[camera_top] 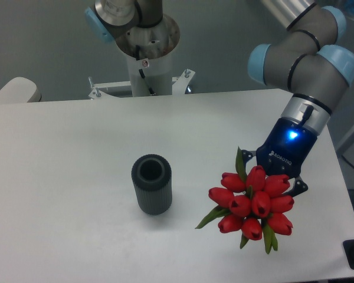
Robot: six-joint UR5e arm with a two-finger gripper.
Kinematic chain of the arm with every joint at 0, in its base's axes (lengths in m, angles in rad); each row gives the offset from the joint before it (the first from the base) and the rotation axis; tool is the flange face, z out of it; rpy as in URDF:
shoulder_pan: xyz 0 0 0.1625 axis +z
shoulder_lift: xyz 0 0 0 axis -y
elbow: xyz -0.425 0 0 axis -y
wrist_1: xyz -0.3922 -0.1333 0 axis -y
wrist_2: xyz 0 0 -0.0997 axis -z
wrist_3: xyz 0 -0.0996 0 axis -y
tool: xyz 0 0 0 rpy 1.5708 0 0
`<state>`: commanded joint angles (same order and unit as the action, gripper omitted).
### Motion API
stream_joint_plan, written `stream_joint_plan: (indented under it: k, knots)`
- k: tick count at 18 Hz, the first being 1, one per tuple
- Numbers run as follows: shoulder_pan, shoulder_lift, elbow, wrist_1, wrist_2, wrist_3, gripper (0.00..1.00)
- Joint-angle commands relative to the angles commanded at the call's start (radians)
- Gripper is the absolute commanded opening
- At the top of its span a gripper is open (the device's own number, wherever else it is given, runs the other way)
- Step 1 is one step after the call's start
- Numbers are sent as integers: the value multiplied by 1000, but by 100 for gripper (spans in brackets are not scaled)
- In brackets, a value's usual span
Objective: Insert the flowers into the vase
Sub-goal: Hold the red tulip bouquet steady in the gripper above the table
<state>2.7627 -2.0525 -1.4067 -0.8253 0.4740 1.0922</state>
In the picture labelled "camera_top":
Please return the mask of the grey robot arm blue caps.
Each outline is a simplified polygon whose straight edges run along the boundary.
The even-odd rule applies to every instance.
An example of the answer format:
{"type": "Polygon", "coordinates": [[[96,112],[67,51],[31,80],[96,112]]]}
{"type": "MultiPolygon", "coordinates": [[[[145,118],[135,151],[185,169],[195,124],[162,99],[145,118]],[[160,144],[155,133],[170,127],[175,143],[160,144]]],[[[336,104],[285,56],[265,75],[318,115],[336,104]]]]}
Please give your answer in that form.
{"type": "MultiPolygon", "coordinates": [[[[315,1],[264,1],[264,6],[289,35],[280,44],[255,47],[248,75],[292,98],[264,144],[241,157],[256,158],[268,175],[293,179],[289,195],[297,196],[307,190],[301,166],[354,80],[354,54],[337,45],[346,31],[339,9],[315,1]]],[[[180,32],[161,1],[96,1],[84,15],[102,41],[115,41],[125,55],[133,96],[186,93],[194,74],[185,70],[172,79],[170,56],[180,32]]]]}

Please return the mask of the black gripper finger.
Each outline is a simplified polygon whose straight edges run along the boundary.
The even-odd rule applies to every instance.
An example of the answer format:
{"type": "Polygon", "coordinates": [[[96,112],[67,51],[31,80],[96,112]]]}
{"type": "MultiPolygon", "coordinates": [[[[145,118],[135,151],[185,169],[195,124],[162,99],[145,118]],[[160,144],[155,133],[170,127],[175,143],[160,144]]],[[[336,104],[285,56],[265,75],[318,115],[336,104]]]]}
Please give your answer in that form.
{"type": "Polygon", "coordinates": [[[294,179],[293,188],[288,192],[284,192],[284,196],[296,197],[302,193],[308,191],[308,185],[303,181],[303,179],[298,176],[294,179]]]}
{"type": "Polygon", "coordinates": [[[242,160],[244,164],[247,164],[256,155],[255,150],[252,151],[242,150],[241,153],[242,153],[242,160]]]}

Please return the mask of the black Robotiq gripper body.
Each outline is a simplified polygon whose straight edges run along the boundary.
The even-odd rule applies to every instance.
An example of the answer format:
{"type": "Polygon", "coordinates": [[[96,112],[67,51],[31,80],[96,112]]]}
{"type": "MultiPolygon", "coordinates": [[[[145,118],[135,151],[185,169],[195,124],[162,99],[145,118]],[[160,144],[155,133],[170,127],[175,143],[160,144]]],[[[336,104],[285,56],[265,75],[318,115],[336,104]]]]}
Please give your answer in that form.
{"type": "Polygon", "coordinates": [[[277,120],[267,139],[256,150],[257,164],[266,175],[300,175],[301,166],[317,140],[311,131],[291,120],[277,120]]]}

